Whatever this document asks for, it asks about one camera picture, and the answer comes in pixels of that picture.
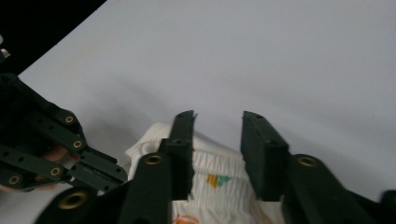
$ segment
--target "white surface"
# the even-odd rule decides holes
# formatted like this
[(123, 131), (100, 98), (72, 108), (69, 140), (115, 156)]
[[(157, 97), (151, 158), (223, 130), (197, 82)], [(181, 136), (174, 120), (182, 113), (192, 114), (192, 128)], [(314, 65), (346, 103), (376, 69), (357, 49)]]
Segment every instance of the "white surface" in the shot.
[[(110, 0), (21, 79), (118, 158), (188, 109), (238, 150), (243, 111), (262, 114), (292, 153), (377, 200), (396, 189), (395, 36), (395, 1)], [(2, 222), (31, 220), (9, 211)]]

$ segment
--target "white garment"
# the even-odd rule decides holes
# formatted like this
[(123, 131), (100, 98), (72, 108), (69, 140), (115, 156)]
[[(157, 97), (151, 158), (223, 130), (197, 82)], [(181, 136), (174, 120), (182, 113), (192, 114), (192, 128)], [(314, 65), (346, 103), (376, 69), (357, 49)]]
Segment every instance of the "white garment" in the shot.
[[(153, 124), (126, 154), (131, 158), (128, 175), (132, 179), (141, 157), (156, 152), (167, 138), (171, 125)], [(282, 224), (279, 203), (263, 203), (255, 199), (240, 153), (193, 138), (191, 197), (173, 201), (175, 224)]]

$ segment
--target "dark background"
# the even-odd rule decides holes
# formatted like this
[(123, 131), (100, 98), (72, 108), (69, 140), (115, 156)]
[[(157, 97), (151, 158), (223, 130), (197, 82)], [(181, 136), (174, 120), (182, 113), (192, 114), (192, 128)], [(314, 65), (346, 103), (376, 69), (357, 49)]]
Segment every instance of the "dark background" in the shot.
[(1, 0), (2, 49), (11, 56), (0, 73), (20, 74), (106, 0)]

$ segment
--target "white cloth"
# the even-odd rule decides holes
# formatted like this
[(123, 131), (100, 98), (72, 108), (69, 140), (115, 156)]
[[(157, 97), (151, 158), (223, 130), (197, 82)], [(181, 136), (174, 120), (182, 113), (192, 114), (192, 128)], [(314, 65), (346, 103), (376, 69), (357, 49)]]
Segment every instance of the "white cloth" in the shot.
[[(171, 125), (153, 124), (126, 154), (131, 158), (128, 175), (132, 179), (141, 157), (156, 152), (167, 138)], [(193, 138), (194, 169), (191, 197), (173, 201), (175, 224), (282, 224), (279, 203), (263, 203), (255, 199), (240, 153)]]

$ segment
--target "white backdrop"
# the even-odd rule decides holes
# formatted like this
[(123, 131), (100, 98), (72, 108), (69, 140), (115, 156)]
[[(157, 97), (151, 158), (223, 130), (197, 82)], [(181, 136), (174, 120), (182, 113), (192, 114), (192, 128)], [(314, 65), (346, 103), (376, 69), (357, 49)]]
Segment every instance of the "white backdrop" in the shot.
[[(196, 132), (239, 150), (248, 110), (378, 200), (396, 189), (395, 61), (391, 0), (108, 0), (21, 79), (121, 162), (189, 109)], [(55, 193), (0, 195), (1, 222), (32, 222)]]

